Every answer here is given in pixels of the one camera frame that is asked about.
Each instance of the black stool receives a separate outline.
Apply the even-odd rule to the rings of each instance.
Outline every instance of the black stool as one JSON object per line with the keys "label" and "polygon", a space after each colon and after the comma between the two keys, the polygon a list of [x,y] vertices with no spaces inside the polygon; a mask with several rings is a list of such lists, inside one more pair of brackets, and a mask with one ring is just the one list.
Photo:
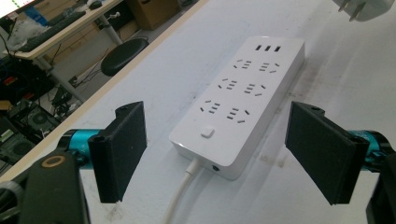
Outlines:
{"label": "black stool", "polygon": [[136,57],[149,42],[143,38],[136,38],[126,41],[113,50],[102,60],[101,68],[103,74],[114,77],[128,62]]}

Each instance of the white table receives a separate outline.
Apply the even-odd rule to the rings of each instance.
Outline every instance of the white table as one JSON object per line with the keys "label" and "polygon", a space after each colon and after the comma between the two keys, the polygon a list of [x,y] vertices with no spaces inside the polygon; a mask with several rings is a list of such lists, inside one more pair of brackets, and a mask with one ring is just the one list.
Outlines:
{"label": "white table", "polygon": [[83,171],[93,223],[160,223],[190,163],[168,134],[194,99],[253,35],[302,37],[306,61],[246,170],[235,181],[203,170],[175,223],[366,223],[377,175],[361,172],[350,204],[329,206],[284,146],[290,101],[326,110],[348,130],[371,129],[396,144],[396,7],[349,22],[330,0],[200,1],[1,179],[53,150],[71,128],[105,128],[114,110],[143,100],[148,148],[122,203],[101,204],[93,171]]}

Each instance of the white power strip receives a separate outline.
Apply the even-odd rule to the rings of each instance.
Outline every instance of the white power strip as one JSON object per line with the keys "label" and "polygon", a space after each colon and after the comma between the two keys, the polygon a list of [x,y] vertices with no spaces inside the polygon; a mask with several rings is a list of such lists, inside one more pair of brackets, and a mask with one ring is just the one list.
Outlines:
{"label": "white power strip", "polygon": [[302,39],[249,38],[171,132],[170,140],[181,155],[236,179],[303,62]]}

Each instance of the cable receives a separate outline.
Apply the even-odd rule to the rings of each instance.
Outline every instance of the cable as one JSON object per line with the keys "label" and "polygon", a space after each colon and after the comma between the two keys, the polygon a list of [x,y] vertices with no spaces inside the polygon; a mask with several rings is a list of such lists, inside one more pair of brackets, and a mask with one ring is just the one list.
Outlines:
{"label": "cable", "polygon": [[6,48],[6,50],[7,50],[7,54],[8,54],[8,56],[9,56],[9,58],[10,59],[13,59],[13,57],[11,56],[11,52],[9,51],[9,49],[8,49],[8,46],[7,46],[7,41],[3,38],[3,36],[2,35],[0,35],[0,38],[3,40],[3,43],[4,43],[4,47]]}
{"label": "cable", "polygon": [[180,187],[172,197],[172,200],[169,203],[168,208],[166,209],[165,216],[163,217],[163,224],[171,223],[178,201],[180,200],[181,196],[183,195],[183,192],[186,190],[190,181],[198,173],[200,167],[201,167],[201,162],[199,161],[198,158],[194,158],[194,160],[192,160],[192,162],[190,163],[189,167],[186,169],[186,174],[184,174],[183,181],[181,182]]}
{"label": "cable", "polygon": [[103,60],[103,59],[105,58],[105,56],[107,55],[107,52],[108,52],[108,49],[106,49],[105,54],[103,55],[103,57],[93,66],[93,68],[92,68],[91,71],[88,73],[88,75],[85,76],[84,79],[82,79],[78,84],[75,85],[75,88],[77,88],[79,85],[85,83],[84,81],[87,80],[87,79],[90,77],[90,75],[92,75],[93,70],[96,68],[96,66],[97,66],[99,63],[102,62],[102,60]]}

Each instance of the power cord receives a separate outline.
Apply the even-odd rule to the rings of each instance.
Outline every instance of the power cord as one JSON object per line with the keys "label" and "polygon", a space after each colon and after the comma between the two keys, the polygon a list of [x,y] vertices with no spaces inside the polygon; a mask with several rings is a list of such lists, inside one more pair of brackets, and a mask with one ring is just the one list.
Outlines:
{"label": "power cord", "polygon": [[180,200],[183,192],[186,190],[187,186],[193,180],[194,176],[200,171],[201,162],[198,158],[194,158],[190,163],[189,167],[186,169],[186,174],[184,174],[184,178],[181,182],[180,187],[175,192],[172,197],[171,202],[166,209],[165,216],[163,217],[163,224],[169,224],[172,221],[173,214],[175,213],[178,201]]}

